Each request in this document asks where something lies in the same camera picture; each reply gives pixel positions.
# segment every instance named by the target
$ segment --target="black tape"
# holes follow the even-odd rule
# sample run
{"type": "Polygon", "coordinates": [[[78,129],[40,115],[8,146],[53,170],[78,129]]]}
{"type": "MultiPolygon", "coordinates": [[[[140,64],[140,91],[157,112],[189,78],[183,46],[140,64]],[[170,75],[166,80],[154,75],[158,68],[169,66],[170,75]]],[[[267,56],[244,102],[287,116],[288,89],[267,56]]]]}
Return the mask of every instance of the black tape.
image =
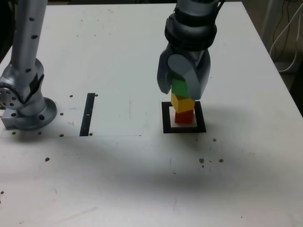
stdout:
{"type": "Polygon", "coordinates": [[[91,116],[93,114],[95,93],[88,93],[82,118],[80,136],[89,136],[91,116]]]}

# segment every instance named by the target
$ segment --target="black square marker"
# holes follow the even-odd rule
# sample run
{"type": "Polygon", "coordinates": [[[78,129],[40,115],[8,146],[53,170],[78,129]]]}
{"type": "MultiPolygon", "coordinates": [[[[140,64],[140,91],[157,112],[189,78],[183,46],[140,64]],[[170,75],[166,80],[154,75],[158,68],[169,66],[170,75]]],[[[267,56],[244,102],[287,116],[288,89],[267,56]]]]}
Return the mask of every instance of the black square marker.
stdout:
{"type": "Polygon", "coordinates": [[[199,101],[195,101],[195,115],[196,127],[171,127],[169,108],[172,106],[171,102],[162,102],[162,121],[163,133],[201,133],[206,132],[202,107],[199,101]]]}

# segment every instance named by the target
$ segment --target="red block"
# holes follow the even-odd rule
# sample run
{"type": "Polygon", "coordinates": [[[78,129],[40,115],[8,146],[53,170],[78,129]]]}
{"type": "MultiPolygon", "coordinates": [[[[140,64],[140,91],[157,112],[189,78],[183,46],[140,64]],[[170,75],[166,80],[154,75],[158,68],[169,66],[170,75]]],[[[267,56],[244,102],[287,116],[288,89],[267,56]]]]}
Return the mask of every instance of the red block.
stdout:
{"type": "Polygon", "coordinates": [[[194,119],[194,110],[189,110],[175,115],[176,124],[191,124],[194,119]]]}

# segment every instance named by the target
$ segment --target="white cable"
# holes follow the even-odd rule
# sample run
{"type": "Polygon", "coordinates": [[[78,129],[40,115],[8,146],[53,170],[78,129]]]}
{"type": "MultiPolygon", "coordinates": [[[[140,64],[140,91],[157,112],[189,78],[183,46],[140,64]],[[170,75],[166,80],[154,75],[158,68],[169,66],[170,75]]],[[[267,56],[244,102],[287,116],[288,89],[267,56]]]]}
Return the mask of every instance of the white cable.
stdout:
{"type": "Polygon", "coordinates": [[[299,25],[298,25],[298,34],[297,34],[297,39],[295,40],[295,55],[294,55],[294,60],[293,62],[290,64],[290,66],[285,69],[285,70],[278,70],[278,72],[286,72],[288,71],[294,64],[296,58],[297,58],[297,44],[298,44],[298,39],[299,39],[299,36],[300,36],[300,23],[301,23],[301,16],[302,16],[302,10],[300,12],[300,15],[299,15],[299,25]]]}
{"type": "Polygon", "coordinates": [[[301,8],[303,7],[303,3],[301,4],[301,6],[298,8],[298,10],[294,13],[292,19],[289,21],[288,25],[284,28],[284,30],[281,32],[281,34],[278,36],[278,38],[274,41],[273,45],[270,48],[269,51],[269,56],[271,57],[271,52],[276,44],[276,42],[278,41],[278,39],[281,37],[281,35],[286,31],[286,29],[289,27],[289,25],[292,23],[293,19],[295,18],[295,16],[298,14],[298,12],[301,10],[301,8]]]}

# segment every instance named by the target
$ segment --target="green block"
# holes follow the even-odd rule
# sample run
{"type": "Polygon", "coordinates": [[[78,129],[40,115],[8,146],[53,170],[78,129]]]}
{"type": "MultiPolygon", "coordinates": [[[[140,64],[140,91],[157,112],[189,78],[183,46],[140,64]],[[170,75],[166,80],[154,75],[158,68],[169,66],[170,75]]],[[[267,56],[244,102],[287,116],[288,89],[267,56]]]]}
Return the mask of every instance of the green block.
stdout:
{"type": "Polygon", "coordinates": [[[173,78],[171,82],[171,92],[177,96],[189,98],[187,84],[184,80],[173,78]]]}

